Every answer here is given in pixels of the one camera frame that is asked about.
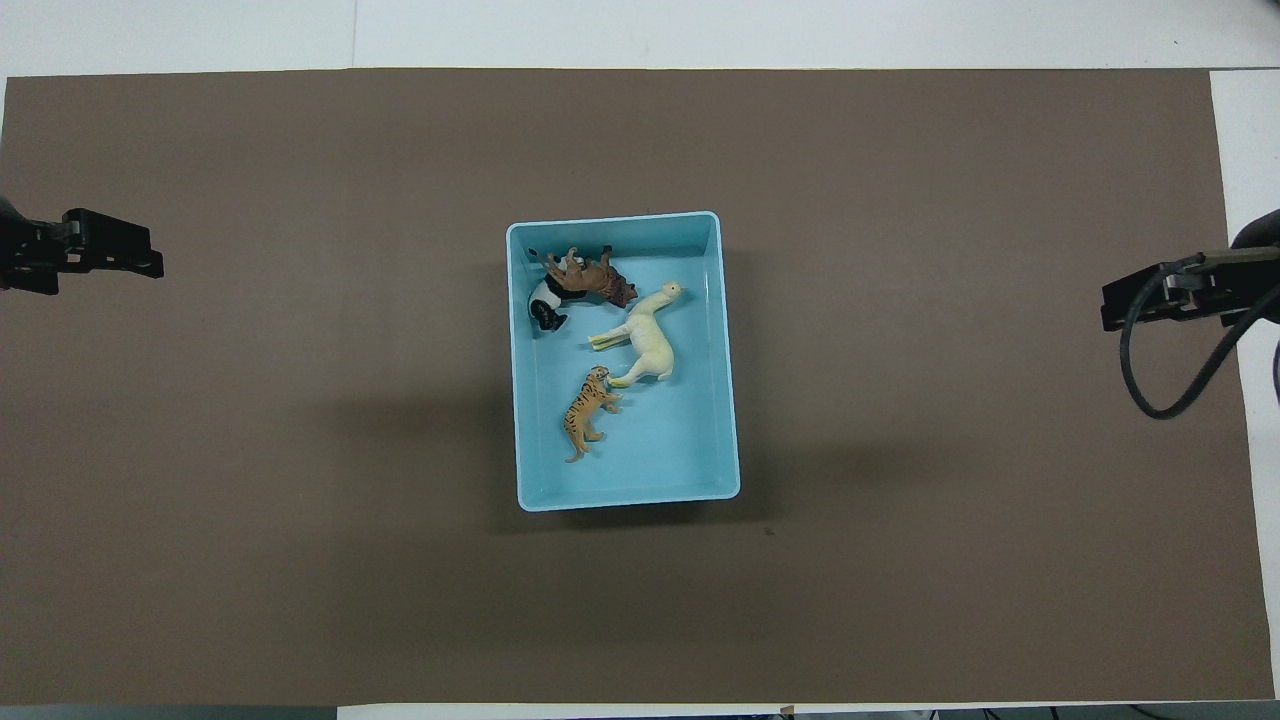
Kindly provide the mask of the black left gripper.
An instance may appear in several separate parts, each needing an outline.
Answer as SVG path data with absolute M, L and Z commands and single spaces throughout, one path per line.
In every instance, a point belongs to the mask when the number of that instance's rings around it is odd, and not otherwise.
M 67 247 L 77 252 L 67 255 Z M 165 275 L 163 255 L 152 250 L 147 227 L 84 208 L 65 211 L 59 222 L 31 220 L 3 195 L 3 291 L 56 296 L 60 266 L 63 274 L 114 270 L 152 279 Z

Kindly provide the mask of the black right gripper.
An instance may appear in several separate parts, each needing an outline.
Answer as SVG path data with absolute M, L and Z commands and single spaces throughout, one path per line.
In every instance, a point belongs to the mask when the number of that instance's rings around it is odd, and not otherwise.
M 1279 210 L 1275 209 L 1243 225 L 1229 243 L 1230 258 L 1215 263 L 1201 275 L 1208 284 L 1197 304 L 1212 315 L 1243 313 L 1258 304 L 1277 286 Z M 1105 332 L 1129 327 L 1128 313 L 1142 288 L 1158 278 L 1152 295 L 1139 309 L 1135 323 L 1189 322 L 1198 311 L 1188 305 L 1190 295 L 1166 281 L 1169 275 L 1194 272 L 1201 261 L 1165 261 L 1105 284 L 1101 290 L 1100 319 Z

